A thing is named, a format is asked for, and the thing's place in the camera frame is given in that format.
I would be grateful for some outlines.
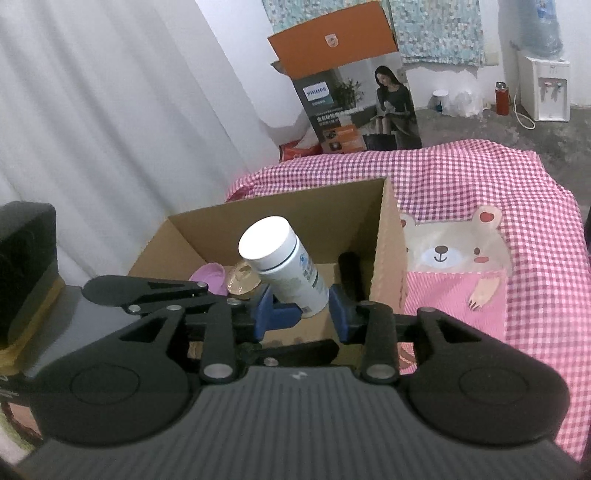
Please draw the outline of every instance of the bear ear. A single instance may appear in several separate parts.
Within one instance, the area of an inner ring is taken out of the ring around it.
[[[472,222],[477,225],[485,226],[491,230],[496,230],[501,224],[503,214],[497,207],[491,205],[482,205],[478,207],[472,216]]]
[[[409,227],[415,226],[417,223],[414,221],[414,218],[411,217],[407,213],[400,212],[400,221],[402,222],[402,229],[406,230]]]

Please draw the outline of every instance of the bear illustration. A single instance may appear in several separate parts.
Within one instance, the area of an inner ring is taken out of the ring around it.
[[[512,274],[511,254],[497,230],[501,211],[478,207],[466,222],[417,224],[401,214],[408,248],[408,271],[433,273],[485,273],[504,270]]]
[[[483,205],[467,221],[417,224],[405,213],[401,220],[408,252],[406,313],[446,304],[441,309],[499,338],[506,279],[512,274],[511,253],[498,231],[501,211]],[[495,297],[497,291],[502,294]],[[401,366],[412,365],[411,346],[399,346],[404,347],[399,348]]]

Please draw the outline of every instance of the product box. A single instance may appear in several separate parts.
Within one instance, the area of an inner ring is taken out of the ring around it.
[[[379,2],[269,38],[325,153],[421,148],[402,57]]]

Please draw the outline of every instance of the bottle label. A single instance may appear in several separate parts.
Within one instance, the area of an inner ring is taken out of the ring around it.
[[[547,18],[549,20],[556,19],[556,6],[554,0],[537,0],[538,3],[538,17]]]
[[[292,261],[283,264],[279,270],[259,272],[259,276],[262,281],[270,283],[279,301],[295,303],[304,318],[315,315],[328,302],[328,288],[301,243]]]

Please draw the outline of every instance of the pink object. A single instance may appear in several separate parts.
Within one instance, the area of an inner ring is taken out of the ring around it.
[[[419,222],[503,212],[514,263],[506,341],[556,369],[571,405],[556,442],[582,457],[591,417],[591,268],[579,207],[535,152],[486,140],[421,150],[297,158],[235,182],[229,200],[390,176],[403,212]]]
[[[209,288],[210,293],[214,295],[228,295],[226,288],[226,270],[219,263],[208,263],[199,268],[191,278],[190,281],[203,281]]]
[[[498,278],[499,286],[489,302],[471,310],[468,301],[483,278]],[[495,273],[431,273],[408,272],[408,297],[404,313],[416,315],[420,307],[435,307],[471,327],[505,341],[507,318],[507,281],[504,272]],[[412,343],[404,344],[407,352],[413,351]],[[403,370],[412,373],[416,366]]]

